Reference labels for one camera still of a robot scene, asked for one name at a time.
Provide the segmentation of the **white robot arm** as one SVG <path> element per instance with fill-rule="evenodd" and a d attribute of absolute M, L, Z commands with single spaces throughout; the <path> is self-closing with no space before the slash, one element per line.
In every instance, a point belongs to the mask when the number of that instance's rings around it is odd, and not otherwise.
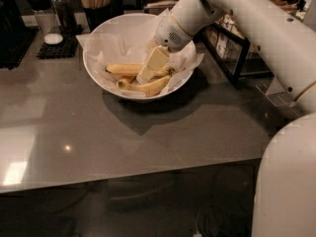
<path fill-rule="evenodd" d="M 179 0 L 158 25 L 138 80 L 147 81 L 204 26 L 229 14 L 304 112 L 263 154 L 252 237 L 316 237 L 316 33 L 270 0 Z"/>

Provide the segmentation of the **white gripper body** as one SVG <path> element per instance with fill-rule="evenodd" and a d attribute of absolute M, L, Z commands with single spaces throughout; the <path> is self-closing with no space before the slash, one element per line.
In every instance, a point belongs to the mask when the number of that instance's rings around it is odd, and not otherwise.
<path fill-rule="evenodd" d="M 170 52 L 178 52 L 223 14 L 222 9 L 206 0 L 179 0 L 158 24 L 154 39 Z"/>

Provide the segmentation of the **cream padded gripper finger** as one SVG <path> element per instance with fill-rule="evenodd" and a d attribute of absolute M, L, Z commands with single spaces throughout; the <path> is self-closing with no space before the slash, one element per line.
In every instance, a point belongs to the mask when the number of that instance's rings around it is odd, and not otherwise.
<path fill-rule="evenodd" d="M 140 72 L 136 76 L 136 80 L 140 84 L 147 83 L 153 78 L 154 74 L 167 64 L 169 60 L 169 51 L 166 47 L 159 45 L 152 49 L 149 57 L 142 66 Z"/>

